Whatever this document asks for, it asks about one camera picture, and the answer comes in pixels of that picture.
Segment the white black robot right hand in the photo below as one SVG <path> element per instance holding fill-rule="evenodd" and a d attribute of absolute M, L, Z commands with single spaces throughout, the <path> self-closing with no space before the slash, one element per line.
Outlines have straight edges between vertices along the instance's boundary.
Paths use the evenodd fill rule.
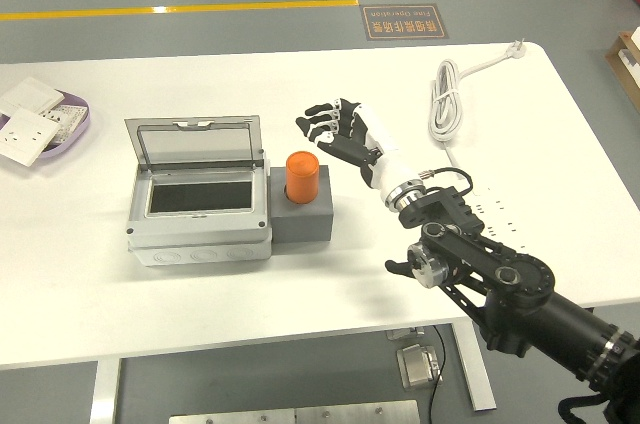
<path fill-rule="evenodd" d="M 325 153 L 356 166 L 366 185 L 380 192 L 392 211 L 409 188 L 419 184 L 417 171 L 374 111 L 338 98 L 312 106 L 296 119 L 303 135 Z"/>

